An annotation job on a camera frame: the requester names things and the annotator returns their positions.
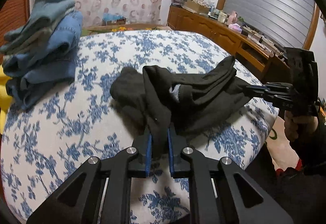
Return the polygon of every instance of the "wooden desk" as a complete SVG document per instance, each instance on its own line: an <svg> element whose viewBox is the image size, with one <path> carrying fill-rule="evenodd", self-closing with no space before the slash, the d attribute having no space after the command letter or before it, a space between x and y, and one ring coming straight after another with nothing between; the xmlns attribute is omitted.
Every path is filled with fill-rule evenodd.
<svg viewBox="0 0 326 224"><path fill-rule="evenodd" d="M200 33L218 44L231 55L237 58L240 55L242 61L250 63L252 68L248 67L248 69L261 81L278 81L270 80L272 74L269 71L275 70L273 69L274 66L279 67L276 70L277 72L281 70L286 75L285 78L283 77L282 80L279 80L280 82L284 80L288 80L284 82L289 82L290 80L288 66L278 57L271 58L268 50L261 48L248 37L229 29L225 24L217 20L191 13L179 7L170 6L167 25L178 31Z"/></svg>

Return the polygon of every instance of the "triangular cutout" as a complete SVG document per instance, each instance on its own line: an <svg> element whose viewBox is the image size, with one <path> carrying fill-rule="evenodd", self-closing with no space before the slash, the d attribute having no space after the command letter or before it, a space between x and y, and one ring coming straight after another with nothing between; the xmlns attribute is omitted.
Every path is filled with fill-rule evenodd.
<svg viewBox="0 0 326 224"><path fill-rule="evenodd" d="M263 197L240 174L234 174L234 179L246 208L263 203Z"/></svg>
<svg viewBox="0 0 326 224"><path fill-rule="evenodd" d="M66 204L69 207L74 207L77 203L77 199L80 194L80 190L83 187L86 174L82 173L79 175L67 189L58 197L58 201Z"/></svg>

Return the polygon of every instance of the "metal screw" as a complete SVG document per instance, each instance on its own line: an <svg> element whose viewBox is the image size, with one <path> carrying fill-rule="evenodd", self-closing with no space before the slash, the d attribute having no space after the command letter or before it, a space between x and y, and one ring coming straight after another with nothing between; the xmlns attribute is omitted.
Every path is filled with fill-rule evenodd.
<svg viewBox="0 0 326 224"><path fill-rule="evenodd" d="M190 148L190 147L186 147L186 148L184 148L182 151L183 151L184 153L186 153L186 154L191 154L191 153L194 152L194 150L193 150L192 148Z"/></svg>
<svg viewBox="0 0 326 224"><path fill-rule="evenodd" d="M97 157L90 157L88 159L88 163L89 164L97 164L97 162L98 162L98 158Z"/></svg>
<svg viewBox="0 0 326 224"><path fill-rule="evenodd" d="M137 151L137 149L134 147L127 148L127 153L129 153L129 154L134 154L136 151Z"/></svg>
<svg viewBox="0 0 326 224"><path fill-rule="evenodd" d="M224 163L225 165L229 165L232 163L232 160L229 157L223 157L221 159L222 163Z"/></svg>

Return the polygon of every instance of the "person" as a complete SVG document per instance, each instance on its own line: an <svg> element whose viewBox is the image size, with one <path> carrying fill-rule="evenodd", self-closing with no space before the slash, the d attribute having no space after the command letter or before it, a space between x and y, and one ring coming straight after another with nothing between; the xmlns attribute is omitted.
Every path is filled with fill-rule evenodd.
<svg viewBox="0 0 326 224"><path fill-rule="evenodd" d="M285 111L284 132L303 169L287 168L277 178L275 200L295 224L326 223L325 118L294 117Z"/></svg>

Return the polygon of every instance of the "blue floral pattern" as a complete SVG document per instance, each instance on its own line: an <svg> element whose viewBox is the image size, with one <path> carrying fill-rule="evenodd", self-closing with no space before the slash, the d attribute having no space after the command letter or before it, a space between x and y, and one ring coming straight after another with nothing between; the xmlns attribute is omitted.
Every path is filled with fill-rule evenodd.
<svg viewBox="0 0 326 224"><path fill-rule="evenodd" d="M174 73L205 73L229 54L206 37L181 31L122 31L82 37L75 82L57 85L32 109L8 112L1 144L7 204L31 213L86 159L113 157L136 135L111 104L110 87L125 66L159 65ZM260 82L238 61L237 76ZM191 138L207 157L229 156L242 168L255 158L278 109L254 98L222 124ZM147 179L133 179L130 223L168 223L189 213L188 179L172 179L166 156Z"/></svg>

